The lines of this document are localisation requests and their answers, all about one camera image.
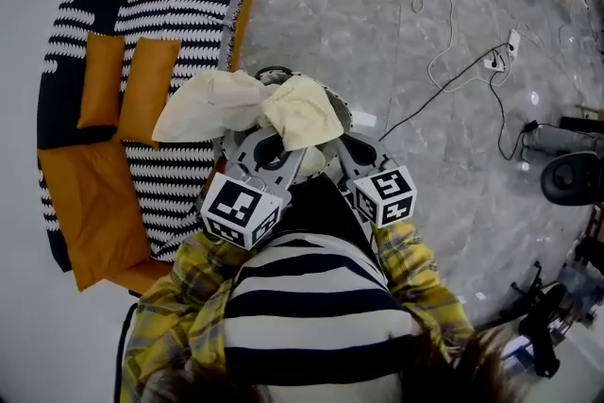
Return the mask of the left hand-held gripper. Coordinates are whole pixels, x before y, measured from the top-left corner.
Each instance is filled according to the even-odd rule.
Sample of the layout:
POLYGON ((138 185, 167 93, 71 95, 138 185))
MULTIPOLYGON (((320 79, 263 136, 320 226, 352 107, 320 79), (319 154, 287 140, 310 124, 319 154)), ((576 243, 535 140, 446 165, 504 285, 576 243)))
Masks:
POLYGON ((227 167, 258 175, 272 193, 263 192, 223 174, 216 174, 206 193, 200 215, 208 233, 251 250, 277 224, 283 200, 308 151, 307 148, 284 153, 283 141, 272 128, 250 132, 227 157, 227 167))

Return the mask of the large orange cushion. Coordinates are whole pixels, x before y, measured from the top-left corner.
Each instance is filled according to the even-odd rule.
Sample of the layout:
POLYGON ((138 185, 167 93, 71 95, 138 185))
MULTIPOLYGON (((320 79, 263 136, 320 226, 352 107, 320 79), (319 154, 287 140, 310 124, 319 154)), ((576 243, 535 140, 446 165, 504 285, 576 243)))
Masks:
POLYGON ((120 141, 40 150, 38 158, 81 292, 150 259, 120 141))

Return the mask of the person's right forearm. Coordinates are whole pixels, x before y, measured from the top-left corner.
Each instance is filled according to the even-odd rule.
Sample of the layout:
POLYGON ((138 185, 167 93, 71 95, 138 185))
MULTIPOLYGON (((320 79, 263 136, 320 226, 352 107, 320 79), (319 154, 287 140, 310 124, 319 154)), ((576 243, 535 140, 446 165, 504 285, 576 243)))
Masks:
POLYGON ((372 229, 391 294, 427 333, 447 361, 455 361, 474 329, 459 298, 442 283, 433 251, 407 222, 372 229))

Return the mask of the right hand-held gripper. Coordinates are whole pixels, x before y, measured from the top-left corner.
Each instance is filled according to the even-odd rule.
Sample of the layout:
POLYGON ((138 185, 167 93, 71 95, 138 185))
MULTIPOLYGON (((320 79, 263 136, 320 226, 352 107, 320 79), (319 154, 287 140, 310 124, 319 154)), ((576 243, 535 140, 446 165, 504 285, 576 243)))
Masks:
POLYGON ((359 176, 360 167, 383 168, 391 158, 384 144, 358 132, 343 134, 336 140, 336 151, 350 184, 355 209, 374 227, 383 228, 413 215, 417 189, 406 166, 359 176))

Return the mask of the black white patterned sofa cover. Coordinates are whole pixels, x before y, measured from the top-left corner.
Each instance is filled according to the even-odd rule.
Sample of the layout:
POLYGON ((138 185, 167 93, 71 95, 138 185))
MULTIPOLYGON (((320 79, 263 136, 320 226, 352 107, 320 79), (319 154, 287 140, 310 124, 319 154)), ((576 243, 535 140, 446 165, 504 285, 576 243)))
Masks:
MULTIPOLYGON (((44 60, 37 110, 40 149, 97 143, 110 127, 78 129, 90 33, 119 35, 131 61, 139 38, 178 40, 170 88, 193 75, 234 64, 235 32, 245 0, 60 0, 44 60)), ((211 141, 124 148, 154 260, 170 262, 179 245, 201 229, 193 203, 212 165, 211 141)))

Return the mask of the white striped laundry basket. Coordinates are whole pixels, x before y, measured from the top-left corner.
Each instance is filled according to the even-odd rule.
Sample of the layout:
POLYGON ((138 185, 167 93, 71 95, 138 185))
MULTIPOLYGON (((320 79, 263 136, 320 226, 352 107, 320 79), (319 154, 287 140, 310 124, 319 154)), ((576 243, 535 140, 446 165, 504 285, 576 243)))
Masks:
MULTIPOLYGON (((301 75, 301 72, 275 65, 260 69, 256 72, 255 78, 263 85, 281 85, 290 77, 297 75, 301 75)), ((325 84, 321 84, 321 86, 326 91, 327 98, 344 128, 344 132, 349 133, 353 123, 352 113, 347 103, 330 87, 325 84)), ((227 160, 230 160, 244 139, 258 128, 258 126, 254 126, 247 131, 241 132, 228 130, 221 139, 215 139, 212 142, 215 158, 218 159, 218 155, 223 155, 227 160)), ((334 148, 329 147, 326 143, 318 145, 316 152, 311 152, 303 158, 302 164, 295 175, 293 185, 298 185, 320 176, 336 159, 337 155, 334 148)))

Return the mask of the person's left forearm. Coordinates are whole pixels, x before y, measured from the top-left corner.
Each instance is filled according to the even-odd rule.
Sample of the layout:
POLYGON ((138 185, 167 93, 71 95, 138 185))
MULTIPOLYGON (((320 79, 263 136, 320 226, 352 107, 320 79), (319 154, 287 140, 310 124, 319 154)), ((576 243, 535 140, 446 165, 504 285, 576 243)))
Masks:
POLYGON ((170 273, 141 297, 132 337, 149 345, 173 331, 184 342, 199 312, 252 254, 203 234, 181 244, 170 273))

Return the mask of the person's legs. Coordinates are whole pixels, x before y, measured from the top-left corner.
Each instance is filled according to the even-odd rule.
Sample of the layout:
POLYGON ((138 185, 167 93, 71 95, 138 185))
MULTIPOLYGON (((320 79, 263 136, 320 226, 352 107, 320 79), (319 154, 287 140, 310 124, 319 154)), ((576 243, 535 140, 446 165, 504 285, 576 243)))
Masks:
POLYGON ((361 223, 337 186, 320 175, 290 189, 292 199, 272 235, 307 232, 336 237, 372 252, 361 223))

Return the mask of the black wheeled chair base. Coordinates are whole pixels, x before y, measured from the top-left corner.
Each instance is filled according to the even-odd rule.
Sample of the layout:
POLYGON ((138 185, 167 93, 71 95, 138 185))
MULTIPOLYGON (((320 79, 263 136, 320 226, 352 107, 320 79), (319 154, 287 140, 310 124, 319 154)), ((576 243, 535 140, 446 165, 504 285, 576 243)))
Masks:
POLYGON ((518 332, 532 344, 536 374, 542 378, 552 378, 561 363, 555 355, 549 325, 559 314, 566 290, 558 282, 546 287, 541 278, 542 264, 536 260, 533 267, 536 273, 526 290, 521 289, 515 281, 511 284, 511 289, 518 297, 501 310, 499 316, 505 322, 520 319, 518 332))

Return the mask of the grey curved base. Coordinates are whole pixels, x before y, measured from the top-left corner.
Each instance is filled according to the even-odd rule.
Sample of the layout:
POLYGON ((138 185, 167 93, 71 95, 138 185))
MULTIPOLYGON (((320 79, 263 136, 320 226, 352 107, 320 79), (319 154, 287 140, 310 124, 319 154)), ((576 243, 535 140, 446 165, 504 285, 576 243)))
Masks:
POLYGON ((553 157, 575 152, 594 152, 604 157, 604 135, 539 124, 525 134, 523 147, 553 157))

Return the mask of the small orange cushion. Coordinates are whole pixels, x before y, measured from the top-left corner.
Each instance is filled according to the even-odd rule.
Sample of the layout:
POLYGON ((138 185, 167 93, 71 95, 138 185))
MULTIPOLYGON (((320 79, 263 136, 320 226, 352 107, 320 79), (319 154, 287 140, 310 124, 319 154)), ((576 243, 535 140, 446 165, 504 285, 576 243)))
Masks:
POLYGON ((120 141, 158 149, 159 144, 152 139, 153 131, 166 104, 180 45, 179 40, 138 40, 117 128, 120 141))
POLYGON ((77 128, 117 125, 124 52, 123 37, 88 34, 77 128))

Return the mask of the person's torso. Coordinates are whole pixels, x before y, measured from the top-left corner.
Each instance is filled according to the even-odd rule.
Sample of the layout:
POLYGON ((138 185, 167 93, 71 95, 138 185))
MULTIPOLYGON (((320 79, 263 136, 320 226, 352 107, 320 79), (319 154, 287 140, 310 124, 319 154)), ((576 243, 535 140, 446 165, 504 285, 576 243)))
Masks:
POLYGON ((234 277, 224 331, 228 373, 273 403, 401 403, 419 329, 356 246, 291 233, 234 277))

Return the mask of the off-white clothes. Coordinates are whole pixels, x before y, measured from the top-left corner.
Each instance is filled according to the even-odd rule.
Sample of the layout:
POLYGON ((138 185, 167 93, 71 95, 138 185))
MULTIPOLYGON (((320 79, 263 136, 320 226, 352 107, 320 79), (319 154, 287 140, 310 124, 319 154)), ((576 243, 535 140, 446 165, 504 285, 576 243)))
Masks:
POLYGON ((260 105, 277 90, 239 70, 203 71, 167 101, 152 133, 159 143, 198 143, 255 126, 260 105))

